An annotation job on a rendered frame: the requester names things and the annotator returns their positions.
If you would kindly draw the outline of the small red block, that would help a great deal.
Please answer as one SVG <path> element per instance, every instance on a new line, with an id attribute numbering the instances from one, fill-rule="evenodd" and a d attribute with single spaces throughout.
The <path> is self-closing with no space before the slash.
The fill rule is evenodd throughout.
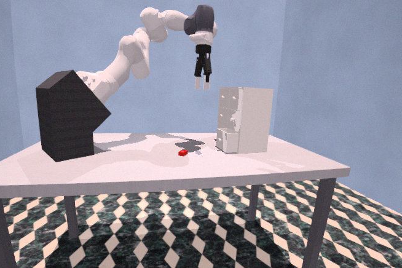
<path id="1" fill-rule="evenodd" d="M 179 156 L 185 156 L 185 155 L 187 155 L 187 154 L 188 154 L 188 151 L 187 151 L 187 150 L 182 150 L 182 151 L 178 152 L 178 155 L 179 155 Z"/>

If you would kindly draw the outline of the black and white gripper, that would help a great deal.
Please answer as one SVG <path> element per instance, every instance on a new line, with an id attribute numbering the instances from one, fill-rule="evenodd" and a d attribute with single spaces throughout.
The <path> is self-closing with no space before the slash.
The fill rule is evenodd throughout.
<path id="1" fill-rule="evenodd" d="M 210 61 L 210 54 L 211 54 L 211 46 L 207 44 L 198 44 L 195 47 L 195 52 L 199 54 L 197 57 L 197 62 L 195 66 L 195 89 L 200 90 L 200 77 L 202 68 L 204 70 L 204 82 L 203 82 L 203 89 L 209 90 L 210 89 L 210 74 L 211 71 L 211 61 Z"/>

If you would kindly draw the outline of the white chest of drawers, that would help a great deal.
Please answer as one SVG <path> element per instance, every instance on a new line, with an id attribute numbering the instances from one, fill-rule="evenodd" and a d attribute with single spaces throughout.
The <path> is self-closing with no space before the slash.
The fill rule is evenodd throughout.
<path id="1" fill-rule="evenodd" d="M 243 89 L 237 154 L 267 152 L 273 89 L 252 87 L 220 87 Z M 230 103 L 229 93 L 229 103 Z"/>

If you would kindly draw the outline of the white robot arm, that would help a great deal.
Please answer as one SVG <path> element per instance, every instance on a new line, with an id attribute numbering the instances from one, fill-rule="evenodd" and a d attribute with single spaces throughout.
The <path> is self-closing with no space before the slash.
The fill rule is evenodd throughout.
<path id="1" fill-rule="evenodd" d="M 124 36 L 120 40 L 115 60 L 104 71 L 76 73 L 103 104 L 129 79 L 130 70 L 137 79 L 149 76 L 149 44 L 150 41 L 163 42 L 167 39 L 165 27 L 185 31 L 197 45 L 213 44 L 218 29 L 211 6 L 198 5 L 189 17 L 175 10 L 158 11 L 151 7 L 142 11 L 140 18 L 146 28 L 139 28 L 133 36 Z"/>

